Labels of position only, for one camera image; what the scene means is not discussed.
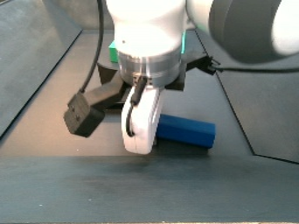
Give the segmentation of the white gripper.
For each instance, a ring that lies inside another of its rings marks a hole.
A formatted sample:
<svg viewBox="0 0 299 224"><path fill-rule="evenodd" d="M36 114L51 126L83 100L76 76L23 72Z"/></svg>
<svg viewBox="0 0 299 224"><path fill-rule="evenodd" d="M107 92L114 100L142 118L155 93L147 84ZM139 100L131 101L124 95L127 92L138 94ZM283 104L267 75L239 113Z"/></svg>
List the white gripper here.
<svg viewBox="0 0 299 224"><path fill-rule="evenodd" d="M135 135L127 134L127 112L131 108L131 96L135 92L131 88L122 110L122 132L126 150L136 154L148 154L154 147L155 132L159 123L165 91L156 87L147 87L142 94L140 102L134 106L130 120L130 128Z"/></svg>

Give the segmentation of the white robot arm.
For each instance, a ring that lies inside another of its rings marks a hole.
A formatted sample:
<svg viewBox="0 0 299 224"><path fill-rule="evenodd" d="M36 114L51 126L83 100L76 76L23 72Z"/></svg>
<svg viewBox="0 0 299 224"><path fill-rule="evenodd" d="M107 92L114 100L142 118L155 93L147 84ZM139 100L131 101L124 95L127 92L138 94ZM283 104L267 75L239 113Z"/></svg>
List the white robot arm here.
<svg viewBox="0 0 299 224"><path fill-rule="evenodd" d="M183 33L198 28L243 63L299 53L299 0L107 0L119 72L132 86L122 111L126 150L152 150L165 87L179 77Z"/></svg>

